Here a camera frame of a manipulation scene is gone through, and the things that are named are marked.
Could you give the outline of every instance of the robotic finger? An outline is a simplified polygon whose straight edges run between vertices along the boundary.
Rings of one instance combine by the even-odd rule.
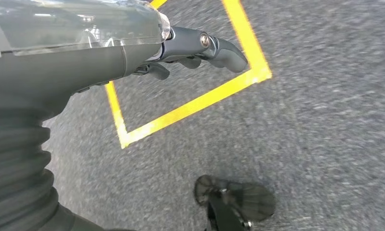
[[[136,75],[146,73],[163,78],[164,73],[155,73],[155,71],[164,71],[164,67],[153,68],[155,63],[180,63],[189,69],[198,68],[202,60],[206,60],[215,67],[226,67],[228,70],[239,73],[243,71],[248,61],[243,53],[231,42],[208,35],[201,30],[188,29],[174,26],[171,28],[171,35],[162,43],[159,52],[147,60],[147,64],[141,66]]]

